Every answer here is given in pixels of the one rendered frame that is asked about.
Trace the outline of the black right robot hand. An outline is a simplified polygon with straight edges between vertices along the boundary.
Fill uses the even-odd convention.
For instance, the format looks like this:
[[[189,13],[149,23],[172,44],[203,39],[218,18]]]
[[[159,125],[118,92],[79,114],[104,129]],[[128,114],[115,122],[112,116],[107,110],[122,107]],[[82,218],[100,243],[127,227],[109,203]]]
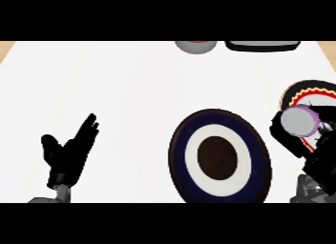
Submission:
[[[304,172],[314,178],[329,195],[336,194],[336,132],[323,140],[307,159]]]

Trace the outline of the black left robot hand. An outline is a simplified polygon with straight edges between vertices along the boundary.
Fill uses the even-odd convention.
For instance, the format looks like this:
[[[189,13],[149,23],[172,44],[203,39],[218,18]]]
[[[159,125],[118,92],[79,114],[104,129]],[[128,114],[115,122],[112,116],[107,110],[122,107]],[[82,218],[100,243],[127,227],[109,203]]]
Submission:
[[[91,113],[78,130],[76,137],[67,141],[66,145],[59,143],[51,134],[42,136],[44,157],[51,166],[47,186],[51,189],[59,185],[73,187],[78,183],[100,133],[98,126],[97,115]]]

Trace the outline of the purple-rimmed silver can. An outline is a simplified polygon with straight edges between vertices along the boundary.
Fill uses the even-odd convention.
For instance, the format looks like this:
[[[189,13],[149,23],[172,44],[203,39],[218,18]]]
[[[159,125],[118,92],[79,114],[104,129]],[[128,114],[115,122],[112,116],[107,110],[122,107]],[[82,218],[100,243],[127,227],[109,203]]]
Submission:
[[[320,127],[320,116],[307,105],[297,105],[283,111],[282,125],[288,133],[298,137],[310,137]]]

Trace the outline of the navy and white round plate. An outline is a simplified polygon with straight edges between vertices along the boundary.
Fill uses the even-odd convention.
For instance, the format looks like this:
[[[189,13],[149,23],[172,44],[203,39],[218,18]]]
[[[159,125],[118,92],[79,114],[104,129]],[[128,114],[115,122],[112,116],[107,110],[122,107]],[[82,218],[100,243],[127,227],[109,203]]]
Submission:
[[[169,143],[172,181],[190,203],[261,203],[271,187],[271,160],[251,123],[209,109],[181,122]]]

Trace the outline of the black red yellow patterned plate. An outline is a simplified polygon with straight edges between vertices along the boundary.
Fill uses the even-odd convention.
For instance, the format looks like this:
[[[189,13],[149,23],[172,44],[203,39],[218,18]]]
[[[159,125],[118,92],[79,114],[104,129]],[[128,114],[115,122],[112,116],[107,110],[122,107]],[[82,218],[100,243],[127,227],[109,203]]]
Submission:
[[[320,127],[310,137],[298,137],[288,133],[282,125],[282,114],[286,108],[307,105],[320,116]],[[336,132],[336,84],[305,80],[288,88],[280,104],[280,110],[273,119],[271,134],[298,156],[307,156],[319,148],[323,140]]]

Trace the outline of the grey bowl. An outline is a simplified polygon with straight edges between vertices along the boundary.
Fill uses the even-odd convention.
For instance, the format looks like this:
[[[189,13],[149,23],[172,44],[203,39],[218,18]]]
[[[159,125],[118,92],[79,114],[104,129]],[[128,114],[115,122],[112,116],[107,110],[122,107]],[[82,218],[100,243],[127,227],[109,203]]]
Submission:
[[[211,52],[218,42],[217,41],[177,41],[177,47],[190,54],[205,54]]]

